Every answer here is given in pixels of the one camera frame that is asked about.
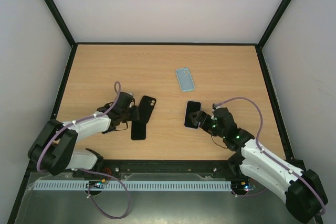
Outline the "black phone case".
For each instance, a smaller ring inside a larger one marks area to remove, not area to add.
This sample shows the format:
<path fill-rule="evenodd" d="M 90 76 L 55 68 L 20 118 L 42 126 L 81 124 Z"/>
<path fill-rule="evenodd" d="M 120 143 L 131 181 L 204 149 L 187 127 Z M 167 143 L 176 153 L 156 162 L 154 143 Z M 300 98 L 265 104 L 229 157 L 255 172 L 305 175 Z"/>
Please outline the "black phone case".
<path fill-rule="evenodd" d="M 150 120 L 154 107 L 156 105 L 156 98 L 144 95 L 139 103 L 139 120 L 141 124 L 147 124 Z"/>

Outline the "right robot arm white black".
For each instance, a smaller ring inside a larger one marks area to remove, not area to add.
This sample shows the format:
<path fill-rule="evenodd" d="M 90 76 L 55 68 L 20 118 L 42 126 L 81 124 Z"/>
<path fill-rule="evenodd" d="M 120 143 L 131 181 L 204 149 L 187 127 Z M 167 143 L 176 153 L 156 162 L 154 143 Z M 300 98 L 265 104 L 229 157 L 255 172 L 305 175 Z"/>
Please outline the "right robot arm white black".
<path fill-rule="evenodd" d="M 278 196 L 291 215 L 302 223 L 325 213 L 328 198 L 318 174 L 311 169 L 303 170 L 270 152 L 252 134 L 237 126 L 227 108 L 218 106 L 212 115 L 201 110 L 187 112 L 185 117 L 195 127 L 220 137 L 234 152 L 229 159 L 232 176 L 239 178 L 244 175 L 258 181 Z"/>

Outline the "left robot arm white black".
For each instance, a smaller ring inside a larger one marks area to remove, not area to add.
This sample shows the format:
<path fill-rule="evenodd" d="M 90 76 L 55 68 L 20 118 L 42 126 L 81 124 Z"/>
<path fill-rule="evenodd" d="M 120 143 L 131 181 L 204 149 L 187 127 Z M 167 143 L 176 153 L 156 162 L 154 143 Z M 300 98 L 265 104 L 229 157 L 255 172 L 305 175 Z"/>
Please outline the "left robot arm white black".
<path fill-rule="evenodd" d="M 98 108 L 86 118 L 68 122 L 49 120 L 29 149 L 28 158 L 39 172 L 46 170 L 52 175 L 66 169 L 91 170 L 100 155 L 89 149 L 75 150 L 76 143 L 96 133 L 116 131 L 121 123 L 127 124 L 138 118 L 134 97 L 118 92 L 112 103 Z"/>

